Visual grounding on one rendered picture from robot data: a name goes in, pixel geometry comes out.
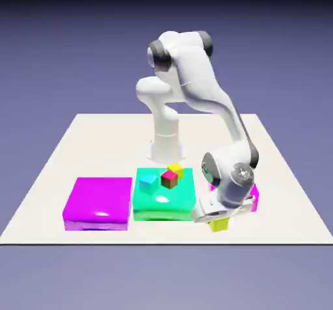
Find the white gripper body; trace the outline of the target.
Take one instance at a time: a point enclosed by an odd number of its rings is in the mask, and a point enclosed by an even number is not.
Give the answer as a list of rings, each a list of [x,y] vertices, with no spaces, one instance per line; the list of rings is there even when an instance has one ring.
[[[240,206],[232,208],[226,207],[212,194],[208,194],[203,198],[199,198],[194,205],[192,219],[194,222],[207,223],[218,219],[246,214],[252,211],[255,199],[255,196],[248,196]]]

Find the small yellow cube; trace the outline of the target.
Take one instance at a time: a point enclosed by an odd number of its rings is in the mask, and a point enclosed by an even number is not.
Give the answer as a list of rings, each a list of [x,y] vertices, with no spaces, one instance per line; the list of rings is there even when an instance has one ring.
[[[183,179],[184,168],[179,163],[169,164],[167,166],[167,169],[171,170],[172,172],[174,172],[175,174],[177,174],[178,175],[178,179]]]

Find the small yellow-green cube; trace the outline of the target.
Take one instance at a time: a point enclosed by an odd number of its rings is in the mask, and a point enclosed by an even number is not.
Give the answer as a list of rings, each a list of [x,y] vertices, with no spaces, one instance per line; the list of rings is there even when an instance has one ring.
[[[221,218],[216,220],[211,220],[208,222],[208,225],[211,228],[212,232],[225,231],[228,229],[229,218]]]

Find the small cyan cube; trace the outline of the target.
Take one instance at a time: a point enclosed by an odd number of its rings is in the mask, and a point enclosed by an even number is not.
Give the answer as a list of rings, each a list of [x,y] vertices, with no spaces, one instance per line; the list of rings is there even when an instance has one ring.
[[[139,178],[139,189],[147,194],[153,194],[159,186],[159,177],[155,174],[144,174]]]

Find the small red cube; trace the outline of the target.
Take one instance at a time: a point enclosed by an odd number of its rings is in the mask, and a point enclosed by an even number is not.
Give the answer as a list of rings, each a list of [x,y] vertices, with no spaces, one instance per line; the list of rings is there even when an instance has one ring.
[[[161,174],[161,186],[172,189],[178,184],[178,174],[172,170],[166,170]]]

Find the large green box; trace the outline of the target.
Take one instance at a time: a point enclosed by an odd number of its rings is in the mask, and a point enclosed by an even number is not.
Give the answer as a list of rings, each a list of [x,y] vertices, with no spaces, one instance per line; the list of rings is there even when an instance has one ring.
[[[191,221],[192,210],[196,203],[193,170],[184,169],[183,179],[167,189],[161,186],[161,174],[166,168],[137,168],[133,191],[132,208],[135,221]],[[139,178],[144,174],[155,174],[159,177],[159,186],[153,194],[139,189]]]

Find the large magenta box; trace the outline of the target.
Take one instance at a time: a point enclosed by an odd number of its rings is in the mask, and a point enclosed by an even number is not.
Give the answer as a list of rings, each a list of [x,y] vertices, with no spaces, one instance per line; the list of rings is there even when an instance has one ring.
[[[254,183],[241,186],[230,181],[221,183],[208,196],[209,213],[228,215],[256,211],[259,192]]]
[[[132,178],[79,177],[62,212],[67,231],[126,231]]]

